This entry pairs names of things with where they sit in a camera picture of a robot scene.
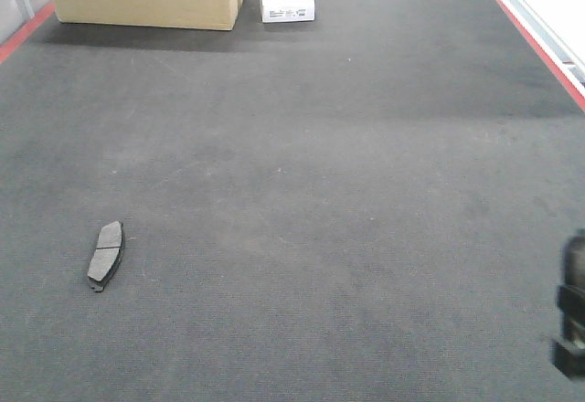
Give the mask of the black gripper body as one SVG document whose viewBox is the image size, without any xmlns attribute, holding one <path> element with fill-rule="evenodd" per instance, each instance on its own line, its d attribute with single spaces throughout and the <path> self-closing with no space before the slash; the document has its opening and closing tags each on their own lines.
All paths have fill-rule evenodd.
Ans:
<svg viewBox="0 0 585 402">
<path fill-rule="evenodd" d="M 551 362 L 570 380 L 584 378 L 584 231 L 562 250 L 562 282 L 557 289 L 560 337 L 552 340 Z"/>
</svg>

